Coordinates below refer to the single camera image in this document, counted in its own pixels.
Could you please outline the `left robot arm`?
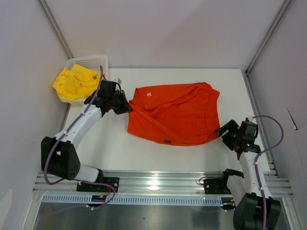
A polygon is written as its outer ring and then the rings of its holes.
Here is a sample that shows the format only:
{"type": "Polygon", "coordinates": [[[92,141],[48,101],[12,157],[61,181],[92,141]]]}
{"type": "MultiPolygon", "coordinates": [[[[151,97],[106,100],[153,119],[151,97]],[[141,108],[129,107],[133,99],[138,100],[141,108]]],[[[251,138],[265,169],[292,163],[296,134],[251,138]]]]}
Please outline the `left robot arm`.
{"type": "Polygon", "coordinates": [[[71,124],[54,137],[44,137],[41,142],[41,169],[45,181],[52,185],[48,175],[63,180],[87,182],[92,191],[104,187],[103,171],[82,164],[77,147],[87,132],[110,110],[115,114],[132,111],[126,95],[117,81],[102,80],[97,90],[85,99],[80,112],[71,124]]]}

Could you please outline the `orange shorts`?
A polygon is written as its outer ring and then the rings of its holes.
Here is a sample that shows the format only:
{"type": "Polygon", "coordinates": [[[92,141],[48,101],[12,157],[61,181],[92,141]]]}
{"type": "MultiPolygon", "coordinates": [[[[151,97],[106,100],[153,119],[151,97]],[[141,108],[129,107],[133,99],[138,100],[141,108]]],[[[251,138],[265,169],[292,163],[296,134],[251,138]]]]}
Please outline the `orange shorts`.
{"type": "Polygon", "coordinates": [[[194,146],[218,136],[219,91],[205,82],[135,89],[127,132],[159,144],[194,146]]]}

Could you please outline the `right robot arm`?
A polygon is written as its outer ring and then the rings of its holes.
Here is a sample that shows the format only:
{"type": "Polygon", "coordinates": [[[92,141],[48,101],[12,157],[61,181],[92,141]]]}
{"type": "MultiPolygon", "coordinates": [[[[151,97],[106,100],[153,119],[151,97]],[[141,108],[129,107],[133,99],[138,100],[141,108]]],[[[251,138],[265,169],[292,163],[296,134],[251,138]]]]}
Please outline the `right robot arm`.
{"type": "Polygon", "coordinates": [[[258,132],[258,125],[248,119],[240,125],[230,120],[215,131],[236,153],[242,168],[241,171],[226,169],[219,181],[220,190],[231,193],[234,199],[233,226],[236,230],[273,230],[282,209],[265,181],[261,163],[264,152],[255,144],[258,132]]]}

